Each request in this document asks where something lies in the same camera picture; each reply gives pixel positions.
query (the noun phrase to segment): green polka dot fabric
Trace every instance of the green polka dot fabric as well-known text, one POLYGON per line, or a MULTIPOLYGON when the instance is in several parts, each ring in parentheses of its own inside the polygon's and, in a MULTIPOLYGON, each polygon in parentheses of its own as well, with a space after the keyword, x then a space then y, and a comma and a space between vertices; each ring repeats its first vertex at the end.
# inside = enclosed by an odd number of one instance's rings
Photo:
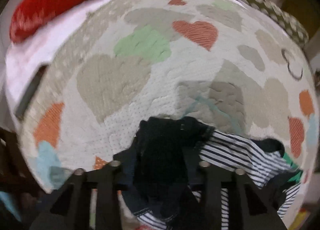
POLYGON ((282 11, 273 2, 268 0, 242 1, 272 18, 301 48, 309 41, 309 35, 303 25, 294 16, 282 11))

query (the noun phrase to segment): light green patch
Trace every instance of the light green patch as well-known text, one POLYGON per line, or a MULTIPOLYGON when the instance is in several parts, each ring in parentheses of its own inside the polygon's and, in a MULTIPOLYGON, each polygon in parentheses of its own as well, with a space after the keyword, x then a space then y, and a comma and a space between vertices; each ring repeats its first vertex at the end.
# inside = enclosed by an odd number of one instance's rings
POLYGON ((114 47, 114 53, 117 57, 141 56, 151 63, 157 63, 169 58, 171 49, 164 36, 146 25, 120 39, 114 47))
POLYGON ((213 2, 212 4, 215 7, 221 8, 225 11, 234 10, 234 7, 235 7, 235 4, 227 0, 215 0, 215 2, 213 2))

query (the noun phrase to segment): quilted bedspread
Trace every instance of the quilted bedspread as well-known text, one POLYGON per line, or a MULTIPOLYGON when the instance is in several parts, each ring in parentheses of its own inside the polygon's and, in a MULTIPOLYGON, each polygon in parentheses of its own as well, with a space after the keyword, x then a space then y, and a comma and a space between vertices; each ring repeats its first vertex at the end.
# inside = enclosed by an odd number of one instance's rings
POLYGON ((69 170, 99 169, 150 116, 193 116, 273 137, 302 170, 316 157, 319 111, 300 48, 263 13, 232 0, 112 0, 57 52, 26 112, 21 148, 50 191, 69 170))

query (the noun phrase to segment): screw head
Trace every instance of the screw head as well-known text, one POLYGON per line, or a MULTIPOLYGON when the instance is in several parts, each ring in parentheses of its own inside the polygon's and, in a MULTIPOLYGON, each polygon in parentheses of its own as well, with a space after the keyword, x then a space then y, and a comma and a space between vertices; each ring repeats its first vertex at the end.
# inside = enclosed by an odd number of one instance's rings
POLYGON ((243 170, 243 169, 236 169, 235 170, 235 172, 236 172, 236 174, 238 174, 238 175, 244 175, 245 174, 245 171, 243 170))
POLYGON ((206 161, 200 161, 199 162, 199 166, 202 168, 207 168, 210 166, 210 163, 206 162, 206 161))
POLYGON ((120 164, 121 164, 121 161, 111 161, 110 162, 110 166, 112 166, 112 167, 118 167, 118 166, 120 166, 120 164))
POLYGON ((85 170, 82 169, 82 168, 79 168, 79 169, 76 169, 73 174, 77 175, 77 176, 80 176, 82 174, 84 174, 85 170))

